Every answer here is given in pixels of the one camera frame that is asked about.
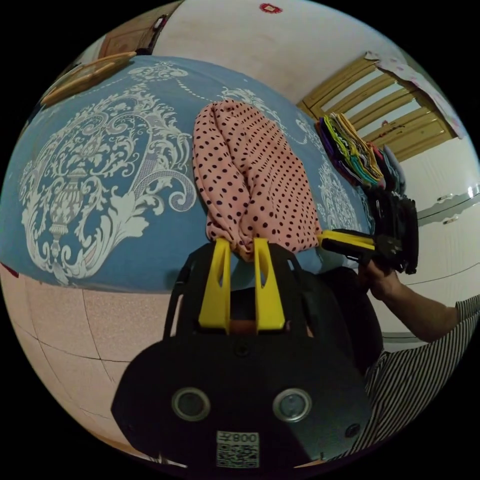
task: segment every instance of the striped shirt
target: striped shirt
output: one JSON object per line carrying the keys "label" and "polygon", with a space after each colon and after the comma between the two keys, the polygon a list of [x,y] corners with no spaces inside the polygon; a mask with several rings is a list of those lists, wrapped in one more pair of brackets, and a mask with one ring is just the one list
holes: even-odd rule
{"label": "striped shirt", "polygon": [[398,433],[436,397],[459,364],[480,318],[480,295],[456,303],[458,325],[437,341],[383,351],[365,374],[372,415],[352,448],[337,460]]}

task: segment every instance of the polka dot fabric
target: polka dot fabric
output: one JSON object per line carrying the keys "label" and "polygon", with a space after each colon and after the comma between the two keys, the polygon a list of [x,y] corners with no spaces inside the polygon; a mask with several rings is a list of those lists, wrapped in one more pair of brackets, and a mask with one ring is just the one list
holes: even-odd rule
{"label": "polka dot fabric", "polygon": [[304,166],[257,108],[231,99],[207,105],[195,120],[193,170],[210,240],[227,239],[246,261],[255,237],[294,253],[318,246]]}

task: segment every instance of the blue bedspread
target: blue bedspread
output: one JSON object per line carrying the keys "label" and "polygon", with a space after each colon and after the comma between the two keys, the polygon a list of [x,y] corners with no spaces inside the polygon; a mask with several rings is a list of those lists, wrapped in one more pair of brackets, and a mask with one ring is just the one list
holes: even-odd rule
{"label": "blue bedspread", "polygon": [[[207,242],[192,175],[199,111],[227,98],[254,105],[302,160],[320,224],[370,233],[365,197],[332,168],[313,121],[245,75],[184,58],[140,56],[96,87],[43,109],[19,140],[0,201],[0,262],[36,280],[162,292]],[[311,249],[317,273],[344,257]],[[232,287],[253,285],[232,258]]]}

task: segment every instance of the cabinet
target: cabinet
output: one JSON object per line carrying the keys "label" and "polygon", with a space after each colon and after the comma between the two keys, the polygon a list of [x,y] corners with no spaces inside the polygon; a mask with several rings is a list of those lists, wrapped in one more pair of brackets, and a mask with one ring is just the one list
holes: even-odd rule
{"label": "cabinet", "polygon": [[405,285],[445,278],[480,264],[480,199],[460,214],[418,229],[418,267]]}
{"label": "cabinet", "polygon": [[[152,44],[155,43],[157,35],[165,25],[165,22],[181,3],[181,1],[176,1],[155,8],[114,28],[107,33],[100,48],[98,58],[101,59],[124,52],[133,52],[138,49],[153,48]],[[156,22],[162,16],[165,16],[165,21],[163,25],[158,28]]]}
{"label": "cabinet", "polygon": [[444,212],[479,194],[480,162],[469,138],[454,138],[401,164],[419,219]]}

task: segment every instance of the pink tiled floor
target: pink tiled floor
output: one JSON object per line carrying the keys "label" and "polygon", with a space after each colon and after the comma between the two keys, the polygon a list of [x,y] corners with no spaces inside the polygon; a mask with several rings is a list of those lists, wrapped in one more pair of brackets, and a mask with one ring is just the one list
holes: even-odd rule
{"label": "pink tiled floor", "polygon": [[110,406],[129,362],[162,339],[170,296],[46,285],[1,266],[0,280],[18,341],[45,387],[84,428],[128,445]]}

